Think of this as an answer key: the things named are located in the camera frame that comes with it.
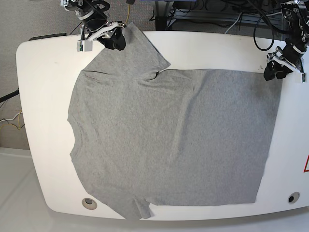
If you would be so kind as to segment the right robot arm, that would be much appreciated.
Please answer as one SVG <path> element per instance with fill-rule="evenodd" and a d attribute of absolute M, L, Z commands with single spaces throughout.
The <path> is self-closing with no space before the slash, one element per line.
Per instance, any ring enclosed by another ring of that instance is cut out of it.
<path fill-rule="evenodd" d="M 104 0 L 61 0 L 60 5 L 68 12 L 75 12 L 81 21 L 81 38 L 77 41 L 78 52 L 92 51 L 93 42 L 98 41 L 110 50 L 123 51 L 126 41 L 122 21 L 110 21 L 106 11 L 110 4 Z"/>

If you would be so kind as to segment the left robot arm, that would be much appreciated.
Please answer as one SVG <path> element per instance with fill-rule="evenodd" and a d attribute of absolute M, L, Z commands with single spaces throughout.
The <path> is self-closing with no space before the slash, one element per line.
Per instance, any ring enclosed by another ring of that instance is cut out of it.
<path fill-rule="evenodd" d="M 285 47 L 277 46 L 267 54 L 265 80 L 283 79 L 290 73 L 299 73 L 305 81 L 303 56 L 309 45 L 309 2 L 307 0 L 278 1 L 283 19 L 288 23 L 289 35 Z"/>

